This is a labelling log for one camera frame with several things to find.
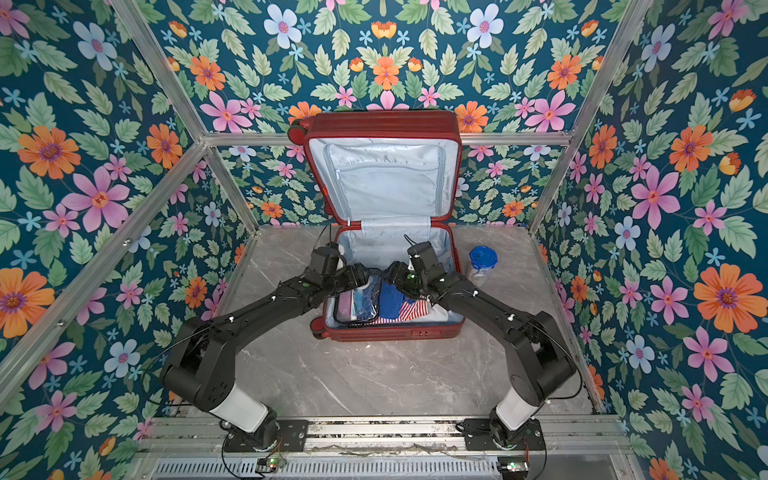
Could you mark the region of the red white striped shirt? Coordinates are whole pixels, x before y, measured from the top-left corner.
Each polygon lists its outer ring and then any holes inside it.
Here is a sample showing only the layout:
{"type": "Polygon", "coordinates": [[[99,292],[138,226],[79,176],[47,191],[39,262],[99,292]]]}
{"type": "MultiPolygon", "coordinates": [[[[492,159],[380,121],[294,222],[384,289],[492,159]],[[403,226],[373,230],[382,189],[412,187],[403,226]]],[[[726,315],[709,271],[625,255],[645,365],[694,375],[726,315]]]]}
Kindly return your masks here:
{"type": "MultiPolygon", "coordinates": [[[[430,313],[430,304],[425,300],[405,300],[401,310],[401,322],[411,322],[416,319],[427,316],[430,313]]],[[[395,323],[383,323],[379,320],[379,317],[374,321],[375,324],[395,324],[395,323]]]]}

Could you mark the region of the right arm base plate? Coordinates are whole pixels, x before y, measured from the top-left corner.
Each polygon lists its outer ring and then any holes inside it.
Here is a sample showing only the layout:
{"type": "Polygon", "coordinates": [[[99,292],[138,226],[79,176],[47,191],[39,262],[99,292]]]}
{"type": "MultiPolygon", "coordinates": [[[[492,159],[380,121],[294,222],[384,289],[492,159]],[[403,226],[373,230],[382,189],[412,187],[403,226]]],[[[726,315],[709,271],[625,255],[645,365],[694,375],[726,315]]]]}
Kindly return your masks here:
{"type": "Polygon", "coordinates": [[[540,451],[546,450],[541,424],[530,419],[517,430],[509,430],[498,419],[467,418],[456,425],[469,451],[540,451]]]}

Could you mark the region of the blue shirt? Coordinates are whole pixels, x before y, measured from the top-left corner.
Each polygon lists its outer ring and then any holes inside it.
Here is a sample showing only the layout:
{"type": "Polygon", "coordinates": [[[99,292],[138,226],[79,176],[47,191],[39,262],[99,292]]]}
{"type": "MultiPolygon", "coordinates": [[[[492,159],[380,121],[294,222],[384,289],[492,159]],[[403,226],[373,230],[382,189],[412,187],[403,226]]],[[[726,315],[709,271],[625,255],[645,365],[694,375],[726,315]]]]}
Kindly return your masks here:
{"type": "Polygon", "coordinates": [[[404,303],[404,294],[395,285],[383,282],[379,296],[379,320],[383,323],[401,322],[401,310],[404,303]]]}

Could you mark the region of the clear toiletry pouch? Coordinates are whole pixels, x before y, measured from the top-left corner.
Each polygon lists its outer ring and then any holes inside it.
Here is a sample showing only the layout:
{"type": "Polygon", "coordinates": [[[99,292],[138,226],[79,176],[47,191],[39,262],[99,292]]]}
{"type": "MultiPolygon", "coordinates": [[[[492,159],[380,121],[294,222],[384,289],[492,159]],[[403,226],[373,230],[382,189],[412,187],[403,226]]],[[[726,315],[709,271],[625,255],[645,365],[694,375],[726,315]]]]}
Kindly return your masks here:
{"type": "Polygon", "coordinates": [[[357,326],[376,320],[379,317],[381,286],[381,270],[371,269],[365,285],[342,292],[336,298],[336,321],[343,325],[357,326]]]}

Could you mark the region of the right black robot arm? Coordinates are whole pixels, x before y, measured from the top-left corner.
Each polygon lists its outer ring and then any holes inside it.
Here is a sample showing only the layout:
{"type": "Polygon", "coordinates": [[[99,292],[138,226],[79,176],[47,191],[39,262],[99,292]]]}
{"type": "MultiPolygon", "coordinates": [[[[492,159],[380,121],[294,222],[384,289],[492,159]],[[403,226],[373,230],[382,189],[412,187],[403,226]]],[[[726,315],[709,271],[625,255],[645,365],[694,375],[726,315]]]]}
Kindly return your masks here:
{"type": "Polygon", "coordinates": [[[510,448],[521,441],[546,401],[578,373],[554,317],[528,313],[485,293],[466,276],[447,271],[432,244],[407,250],[407,262],[395,261],[384,279],[411,299],[425,299],[473,321],[505,351],[510,389],[489,414],[489,435],[510,448]]]}

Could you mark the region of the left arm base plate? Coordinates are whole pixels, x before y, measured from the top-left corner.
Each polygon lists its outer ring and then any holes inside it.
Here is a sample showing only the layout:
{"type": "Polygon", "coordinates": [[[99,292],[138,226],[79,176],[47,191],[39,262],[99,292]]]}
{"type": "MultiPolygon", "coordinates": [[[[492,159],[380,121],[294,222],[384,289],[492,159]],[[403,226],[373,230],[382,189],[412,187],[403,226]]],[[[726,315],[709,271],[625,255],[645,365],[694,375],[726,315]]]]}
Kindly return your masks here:
{"type": "Polygon", "coordinates": [[[234,425],[225,428],[225,453],[301,452],[308,439],[307,420],[267,418],[254,432],[234,425]]]}

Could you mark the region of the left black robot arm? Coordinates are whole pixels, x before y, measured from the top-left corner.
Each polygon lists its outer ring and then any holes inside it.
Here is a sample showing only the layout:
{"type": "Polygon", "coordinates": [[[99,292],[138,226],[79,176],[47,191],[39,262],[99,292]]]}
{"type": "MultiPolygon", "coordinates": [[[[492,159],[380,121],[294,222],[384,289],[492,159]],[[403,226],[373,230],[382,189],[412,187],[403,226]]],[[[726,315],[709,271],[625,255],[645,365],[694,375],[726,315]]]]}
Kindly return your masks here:
{"type": "Polygon", "coordinates": [[[369,270],[349,264],[335,242],[313,250],[304,271],[254,302],[208,321],[187,320],[168,348],[162,386],[224,425],[253,450],[277,441],[277,416],[236,381],[236,358],[246,346],[283,322],[318,308],[328,298],[367,284],[369,270]]]}

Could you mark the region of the clear jar blue lid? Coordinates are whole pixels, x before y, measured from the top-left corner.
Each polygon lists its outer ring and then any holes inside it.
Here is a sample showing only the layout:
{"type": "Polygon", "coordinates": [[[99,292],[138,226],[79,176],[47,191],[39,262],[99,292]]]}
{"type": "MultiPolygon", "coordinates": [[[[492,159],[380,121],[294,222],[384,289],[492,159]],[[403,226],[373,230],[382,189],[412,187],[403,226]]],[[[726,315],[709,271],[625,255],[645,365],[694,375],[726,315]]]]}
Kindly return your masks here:
{"type": "Polygon", "coordinates": [[[481,286],[498,264],[498,254],[491,247],[479,245],[469,252],[468,279],[481,286]]]}

